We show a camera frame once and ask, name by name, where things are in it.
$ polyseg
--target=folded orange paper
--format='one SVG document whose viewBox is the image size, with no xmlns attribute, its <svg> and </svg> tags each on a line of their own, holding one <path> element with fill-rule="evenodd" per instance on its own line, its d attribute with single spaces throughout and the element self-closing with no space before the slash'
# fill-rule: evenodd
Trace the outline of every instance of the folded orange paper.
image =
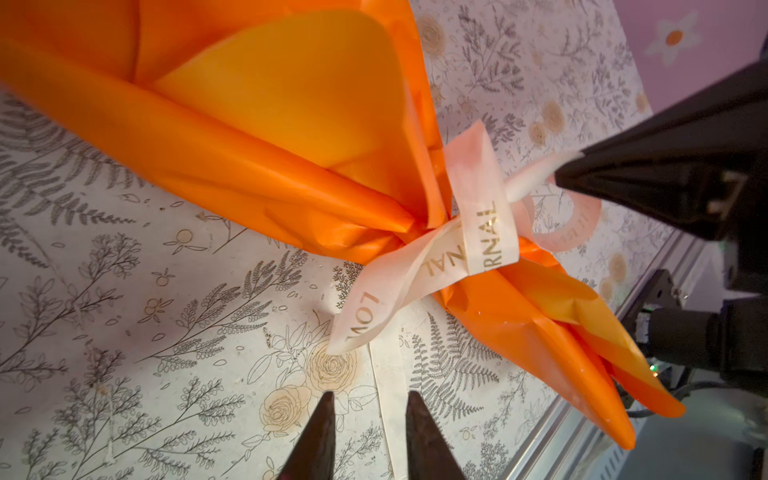
<svg viewBox="0 0 768 480">
<path fill-rule="evenodd" d="M 406 0 L 8 0 L 0 65 L 20 98 L 144 179 L 309 252 L 368 263 L 448 219 Z M 597 294 L 520 242 L 519 263 L 436 298 L 625 448 L 614 379 L 682 415 Z"/>
</svg>

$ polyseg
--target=pink surface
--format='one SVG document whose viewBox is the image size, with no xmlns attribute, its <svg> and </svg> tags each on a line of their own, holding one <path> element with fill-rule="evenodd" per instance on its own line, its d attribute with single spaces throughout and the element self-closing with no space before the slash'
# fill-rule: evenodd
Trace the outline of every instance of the pink surface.
<svg viewBox="0 0 768 480">
<path fill-rule="evenodd" d="M 757 60 L 768 35 L 767 0 L 614 0 L 651 107 L 658 112 Z M 672 65 L 647 55 L 659 21 L 677 24 L 696 11 L 701 42 Z"/>
</svg>

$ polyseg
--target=black cylindrical component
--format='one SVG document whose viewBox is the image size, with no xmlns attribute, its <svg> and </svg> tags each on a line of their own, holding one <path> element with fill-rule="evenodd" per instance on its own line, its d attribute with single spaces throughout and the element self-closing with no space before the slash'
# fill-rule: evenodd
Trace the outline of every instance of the black cylindrical component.
<svg viewBox="0 0 768 480">
<path fill-rule="evenodd" d="M 719 313 L 660 308 L 648 323 L 652 356 L 698 369 L 720 369 L 719 335 Z"/>
</svg>

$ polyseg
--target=cream ribbon strip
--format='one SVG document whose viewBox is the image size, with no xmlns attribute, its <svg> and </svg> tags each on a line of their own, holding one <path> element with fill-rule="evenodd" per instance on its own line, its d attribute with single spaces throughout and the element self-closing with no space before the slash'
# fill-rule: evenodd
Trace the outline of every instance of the cream ribbon strip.
<svg viewBox="0 0 768 480">
<path fill-rule="evenodd" d="M 581 157 L 581 152 L 550 154 L 502 183 L 491 138 L 483 123 L 475 122 L 445 149 L 445 168 L 461 214 L 363 269 L 333 320 L 328 353 L 366 345 L 414 300 L 469 275 L 517 262 L 518 233 L 550 251 L 567 250 L 589 238 L 599 220 L 599 199 L 568 192 L 574 213 L 565 227 L 533 234 L 533 203 L 527 197 L 559 167 Z"/>
</svg>

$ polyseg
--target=floral patterned surface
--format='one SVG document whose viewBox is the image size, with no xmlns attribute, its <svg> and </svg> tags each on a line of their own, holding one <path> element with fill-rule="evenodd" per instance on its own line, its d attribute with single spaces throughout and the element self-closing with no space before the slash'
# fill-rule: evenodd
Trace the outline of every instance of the floral patterned surface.
<svg viewBox="0 0 768 480">
<path fill-rule="evenodd" d="M 650 114 L 606 0 L 414 1 L 444 139 L 485 122 L 506 173 Z M 556 187 L 537 224 L 563 224 Z M 621 303 L 669 230 L 604 205 L 558 255 Z M 0 476 L 275 478 L 321 392 L 336 477 L 389 478 L 366 349 L 328 356 L 360 267 L 309 255 L 146 184 L 5 94 L 0 104 Z M 554 393 L 423 300 L 401 328 L 467 478 L 495 478 Z"/>
</svg>

